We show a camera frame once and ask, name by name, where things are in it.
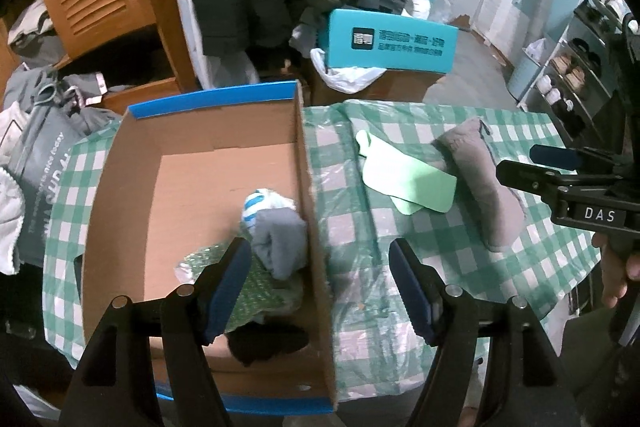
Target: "black clamp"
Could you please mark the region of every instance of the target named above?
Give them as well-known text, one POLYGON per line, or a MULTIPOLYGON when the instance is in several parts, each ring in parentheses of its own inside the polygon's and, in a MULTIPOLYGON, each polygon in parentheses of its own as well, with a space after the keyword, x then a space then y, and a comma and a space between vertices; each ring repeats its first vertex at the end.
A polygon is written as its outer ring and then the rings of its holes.
MULTIPOLYGON (((591 168, 597 164, 600 173, 562 174, 549 167, 509 160, 500 162, 495 173, 502 185, 540 196, 556 225, 605 233, 611 248, 626 263, 632 252, 640 250, 640 178, 635 165, 592 149, 536 145, 530 152, 532 159, 544 159, 546 164, 557 160, 555 166, 576 168, 577 163, 567 161, 569 155, 585 165, 591 162, 591 168)), ((611 339, 621 346, 633 343, 640 330, 640 283, 627 284, 609 326, 611 339)))
POLYGON ((162 427, 149 337, 162 337, 180 424, 231 426, 202 346, 223 333, 251 255, 248 241, 236 238, 193 285, 153 301, 114 298, 78 364, 60 426, 162 427))
POLYGON ((458 424, 479 337, 490 337, 491 347, 476 425, 580 425, 561 363, 526 299, 494 303, 445 286, 404 239, 391 243, 389 267, 415 333, 438 347, 407 427, 458 424))

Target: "concrete floor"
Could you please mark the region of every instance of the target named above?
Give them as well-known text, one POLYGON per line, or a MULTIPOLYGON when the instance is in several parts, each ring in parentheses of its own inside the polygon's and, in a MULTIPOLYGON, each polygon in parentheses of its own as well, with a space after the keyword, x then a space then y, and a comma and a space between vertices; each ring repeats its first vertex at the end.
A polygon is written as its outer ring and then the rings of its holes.
POLYGON ((425 103, 516 110, 506 68, 471 33, 459 32, 453 70, 431 86, 425 103))

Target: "teal box lid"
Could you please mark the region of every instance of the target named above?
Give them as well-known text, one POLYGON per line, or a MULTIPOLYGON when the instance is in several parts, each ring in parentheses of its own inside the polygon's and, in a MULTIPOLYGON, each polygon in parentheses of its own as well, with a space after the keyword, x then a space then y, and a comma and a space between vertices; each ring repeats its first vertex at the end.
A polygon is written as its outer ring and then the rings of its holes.
POLYGON ((387 68, 449 73, 456 53, 454 26, 365 10, 329 14, 319 45, 329 68, 387 68))

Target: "folded gray sock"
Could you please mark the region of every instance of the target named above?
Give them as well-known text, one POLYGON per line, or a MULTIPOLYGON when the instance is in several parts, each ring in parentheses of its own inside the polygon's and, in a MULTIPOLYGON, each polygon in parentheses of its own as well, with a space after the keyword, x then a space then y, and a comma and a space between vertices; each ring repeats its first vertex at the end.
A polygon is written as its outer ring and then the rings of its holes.
POLYGON ((291 208, 258 210, 251 247, 274 279, 287 280, 306 266, 306 223, 291 208))
POLYGON ((495 163, 480 134, 481 120, 471 118, 438 138, 451 151, 482 216, 482 235, 493 252, 507 250, 524 227, 525 214, 516 195, 500 185, 495 163))

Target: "screw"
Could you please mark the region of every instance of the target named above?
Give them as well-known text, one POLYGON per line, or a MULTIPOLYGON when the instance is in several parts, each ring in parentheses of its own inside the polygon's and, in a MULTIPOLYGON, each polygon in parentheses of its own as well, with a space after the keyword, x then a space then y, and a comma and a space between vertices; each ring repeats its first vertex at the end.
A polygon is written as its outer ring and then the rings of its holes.
POLYGON ((193 294, 194 291, 193 284, 181 284, 178 286, 178 289, 175 291, 180 297, 188 297, 193 294))
POLYGON ((462 288, 456 284, 449 284, 444 291, 451 297, 460 297, 462 295, 462 288))
POLYGON ((111 306, 119 310, 120 308, 124 308, 127 305, 129 299, 127 299, 124 295, 118 295, 116 298, 111 301, 111 306))
POLYGON ((519 295, 516 295, 513 299, 511 299, 511 302, 513 303, 514 306, 516 306, 516 308, 519 308, 521 310, 523 310, 529 305, 529 303, 527 302, 527 299, 524 297, 520 297, 519 295))

